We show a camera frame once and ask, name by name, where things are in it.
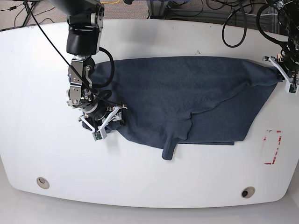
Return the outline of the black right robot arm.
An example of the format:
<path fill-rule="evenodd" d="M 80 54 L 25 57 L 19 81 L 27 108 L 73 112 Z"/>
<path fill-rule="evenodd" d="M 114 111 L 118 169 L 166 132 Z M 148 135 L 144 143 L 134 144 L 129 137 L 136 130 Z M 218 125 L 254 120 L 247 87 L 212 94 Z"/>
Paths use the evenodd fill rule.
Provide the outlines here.
<path fill-rule="evenodd" d="M 87 121 L 98 127 L 117 106 L 108 101 L 112 93 L 106 89 L 114 77 L 114 61 L 112 55 L 100 47 L 104 4 L 99 0 L 53 0 L 51 3 L 66 15 L 69 26 L 66 51 L 73 58 L 68 70 L 67 104 L 82 110 Z M 106 82 L 94 84 L 91 80 L 95 71 L 92 56 L 99 51 L 109 57 L 111 73 Z"/>

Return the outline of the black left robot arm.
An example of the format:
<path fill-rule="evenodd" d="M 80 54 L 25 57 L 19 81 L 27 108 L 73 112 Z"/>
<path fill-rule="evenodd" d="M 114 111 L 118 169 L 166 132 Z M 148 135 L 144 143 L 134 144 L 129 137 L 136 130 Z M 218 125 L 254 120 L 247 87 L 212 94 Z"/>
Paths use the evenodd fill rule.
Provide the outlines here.
<path fill-rule="evenodd" d="M 297 0 L 273 0 L 278 12 L 278 22 L 287 31 L 288 41 L 281 56 L 288 77 L 299 79 L 299 2 Z"/>

